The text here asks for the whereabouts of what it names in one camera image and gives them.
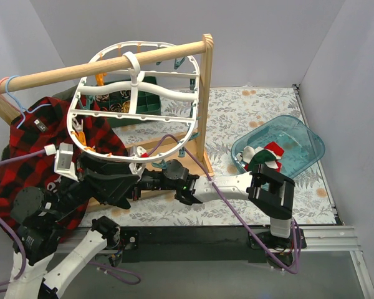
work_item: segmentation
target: red plaid shirt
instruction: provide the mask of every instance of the red plaid shirt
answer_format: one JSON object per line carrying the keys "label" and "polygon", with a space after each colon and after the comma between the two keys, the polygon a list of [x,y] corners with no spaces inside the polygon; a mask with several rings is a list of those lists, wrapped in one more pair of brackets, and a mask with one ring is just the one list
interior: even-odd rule
{"label": "red plaid shirt", "polygon": [[[33,114],[26,113],[25,122],[19,129],[16,127],[21,122],[22,116],[17,117],[11,123],[9,150],[3,152],[2,159],[33,153],[49,144],[56,146],[59,146],[61,142],[72,144],[66,127],[70,100],[45,97],[36,102],[29,111],[47,103],[50,103],[51,106],[41,107]],[[94,103],[93,109],[98,110],[97,104]],[[34,123],[36,119],[45,124],[48,130],[42,133]],[[95,147],[99,153],[127,155],[124,144],[111,130],[106,119],[89,116],[83,118],[83,123],[87,146]],[[74,146],[74,162],[79,154],[80,150]],[[54,172],[54,156],[37,156],[0,167],[0,217],[13,229],[17,229],[19,225],[10,217],[12,203],[17,193],[28,186],[41,187],[56,192],[60,181],[61,177]],[[66,229],[72,230],[80,224],[87,204],[86,202],[80,206],[62,221]]]}

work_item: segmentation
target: wooden post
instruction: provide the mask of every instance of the wooden post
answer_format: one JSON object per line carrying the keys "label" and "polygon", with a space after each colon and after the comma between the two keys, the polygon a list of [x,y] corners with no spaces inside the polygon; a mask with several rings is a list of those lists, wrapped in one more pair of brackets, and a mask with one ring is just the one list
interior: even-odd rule
{"label": "wooden post", "polygon": [[209,89],[211,87],[213,39],[211,34],[204,34],[205,52],[201,54],[199,68],[199,105],[198,105],[198,132],[197,137],[197,158],[204,162],[206,121],[208,119]]}
{"label": "wooden post", "polygon": [[10,125],[12,120],[18,115],[19,112],[0,97],[0,117]]}

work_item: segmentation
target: white hanging drying rack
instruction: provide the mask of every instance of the white hanging drying rack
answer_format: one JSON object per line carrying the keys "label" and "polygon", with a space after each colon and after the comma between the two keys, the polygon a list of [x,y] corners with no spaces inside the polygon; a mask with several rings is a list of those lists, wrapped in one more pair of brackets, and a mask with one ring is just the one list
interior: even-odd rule
{"label": "white hanging drying rack", "polygon": [[[120,50],[123,47],[130,46],[145,46],[145,47],[154,47],[156,49],[174,47],[175,45],[165,43],[165,42],[140,42],[140,41],[131,41],[131,42],[120,42],[110,47],[107,47],[97,53],[89,63],[96,62],[102,59],[105,54],[114,51]],[[158,160],[162,160],[166,157],[171,156],[173,153],[177,152],[179,149],[184,147],[184,145],[189,141],[191,136],[194,133],[195,124],[198,117],[198,100],[199,100],[199,66],[196,59],[193,56],[187,56],[188,61],[193,65],[194,71],[191,74],[187,73],[178,73],[178,72],[157,72],[155,70],[143,71],[140,68],[140,64],[135,54],[132,52],[126,52],[122,56],[126,57],[132,67],[128,70],[115,70],[111,74],[120,74],[120,75],[130,75],[130,81],[115,82],[104,86],[87,86],[87,77],[80,79],[77,86],[75,95],[70,104],[70,108],[67,114],[67,129],[69,132],[72,141],[75,145],[80,148],[82,151],[88,151],[92,156],[96,156],[100,159],[106,159],[109,161],[122,161],[130,163],[150,163]],[[195,86],[191,93],[185,92],[176,92],[173,90],[168,90],[158,85],[150,84],[143,82],[143,79],[146,75],[156,76],[156,77],[181,77],[181,78],[192,78],[195,80]],[[130,90],[130,108],[128,113],[123,112],[105,112],[97,110],[85,110],[77,108],[79,105],[79,100],[82,95],[106,95],[108,93],[121,91],[121,90]],[[163,98],[168,98],[174,101],[188,102],[191,103],[191,111],[189,117],[180,117],[180,116],[161,116],[161,115],[142,115],[137,114],[137,98],[138,91],[150,92],[156,95],[159,95]],[[132,120],[141,120],[141,121],[164,121],[167,123],[176,122],[184,123],[188,127],[187,132],[182,139],[179,140],[177,144],[168,151],[164,153],[158,153],[154,156],[141,158],[138,156],[117,156],[115,154],[102,154],[97,153],[89,147],[83,145],[77,136],[75,135],[75,128],[72,126],[72,120],[78,115],[87,115],[92,117],[110,117],[116,119],[132,119]]]}

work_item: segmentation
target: transparent plastic bin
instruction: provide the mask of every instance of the transparent plastic bin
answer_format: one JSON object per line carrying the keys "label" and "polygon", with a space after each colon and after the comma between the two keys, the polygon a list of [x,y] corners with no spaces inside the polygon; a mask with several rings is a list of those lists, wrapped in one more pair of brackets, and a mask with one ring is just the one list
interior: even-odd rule
{"label": "transparent plastic bin", "polygon": [[290,178],[322,158],[325,146],[321,138],[306,127],[299,119],[289,115],[273,118],[264,125],[238,139],[231,148],[231,158],[240,173],[244,166],[238,161],[237,154],[249,145],[253,148],[265,147],[275,141],[284,150],[281,173]]}

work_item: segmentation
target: patterned fabric surface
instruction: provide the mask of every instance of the patterned fabric surface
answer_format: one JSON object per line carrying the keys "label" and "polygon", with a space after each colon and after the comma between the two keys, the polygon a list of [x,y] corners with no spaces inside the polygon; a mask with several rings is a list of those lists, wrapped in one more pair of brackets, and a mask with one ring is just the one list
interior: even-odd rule
{"label": "patterned fabric surface", "polygon": [[[162,100],[162,115],[188,115],[185,103]],[[279,115],[302,114],[292,88],[214,88],[209,99],[206,151],[216,175],[237,174],[231,161],[233,143],[253,129]],[[116,128],[125,144],[185,131],[184,125],[153,122]],[[317,164],[295,178],[294,217],[301,224],[334,224],[330,200]],[[232,205],[248,224],[269,224],[269,218],[253,203],[233,200]],[[238,225],[223,201],[185,206],[173,194],[131,202],[130,210],[113,207],[87,213],[81,226],[90,226],[92,219],[106,215],[124,226],[159,225]]]}

